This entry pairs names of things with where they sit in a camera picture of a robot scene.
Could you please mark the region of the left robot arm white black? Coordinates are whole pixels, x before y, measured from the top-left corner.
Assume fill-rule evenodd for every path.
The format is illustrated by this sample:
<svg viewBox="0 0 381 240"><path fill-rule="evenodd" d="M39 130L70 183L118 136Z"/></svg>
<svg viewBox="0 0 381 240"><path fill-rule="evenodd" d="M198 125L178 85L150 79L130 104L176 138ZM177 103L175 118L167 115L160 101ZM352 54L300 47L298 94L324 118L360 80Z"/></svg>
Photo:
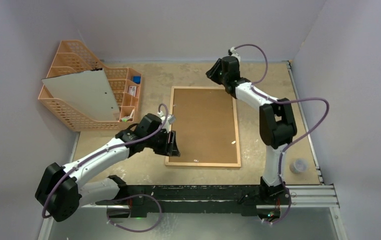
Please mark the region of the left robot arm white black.
<svg viewBox="0 0 381 240"><path fill-rule="evenodd" d="M123 204L128 197L126 184L120 177L111 175L102 181L90 180L108 167L131 158L148 148L156 155L178 157L176 132L171 124L172 114L146 114L118 132L109 142L94 152L74 162L60 166L56 162L46 167L35 192L42 205L42 217L52 217L57 222L68 219L80 207L98 201L111 200Z"/></svg>

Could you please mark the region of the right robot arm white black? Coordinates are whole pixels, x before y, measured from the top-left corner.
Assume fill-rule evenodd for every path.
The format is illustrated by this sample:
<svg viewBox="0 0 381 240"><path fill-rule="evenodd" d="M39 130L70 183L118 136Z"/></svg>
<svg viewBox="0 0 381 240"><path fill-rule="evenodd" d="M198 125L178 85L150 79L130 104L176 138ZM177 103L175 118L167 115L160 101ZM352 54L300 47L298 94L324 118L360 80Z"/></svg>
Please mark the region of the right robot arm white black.
<svg viewBox="0 0 381 240"><path fill-rule="evenodd" d="M285 151L297 134L297 125L289 99L272 97L241 76L240 62L235 56L219 58L206 76L237 100L259 114L259 134L266 146L264 172L260 180L260 199L267 204L284 192Z"/></svg>

